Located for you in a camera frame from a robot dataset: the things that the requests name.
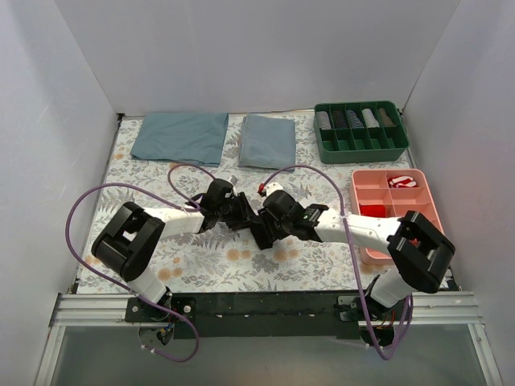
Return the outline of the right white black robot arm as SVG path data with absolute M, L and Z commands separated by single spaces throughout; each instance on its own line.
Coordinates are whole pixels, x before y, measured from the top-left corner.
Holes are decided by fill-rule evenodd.
M 319 243 L 370 248 L 393 261 L 364 293 L 365 313 L 382 319 L 414 292 L 435 294 L 455 255 L 455 246 L 422 213 L 377 218 L 349 214 L 322 204 L 303 207 L 283 189 L 267 187 L 253 235 L 260 248 L 288 236 Z

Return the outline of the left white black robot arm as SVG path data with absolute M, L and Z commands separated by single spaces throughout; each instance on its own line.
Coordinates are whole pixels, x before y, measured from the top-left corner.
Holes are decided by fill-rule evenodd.
M 224 223 L 232 230 L 248 228 L 257 219 L 244 193 L 223 179 L 213 179 L 205 193 L 189 199 L 182 207 L 143 208 L 124 203 L 93 242 L 92 254 L 113 270 L 129 290 L 146 300 L 143 311 L 156 322 L 171 312 L 166 298 L 169 289 L 150 267 L 162 238 L 200 234 Z

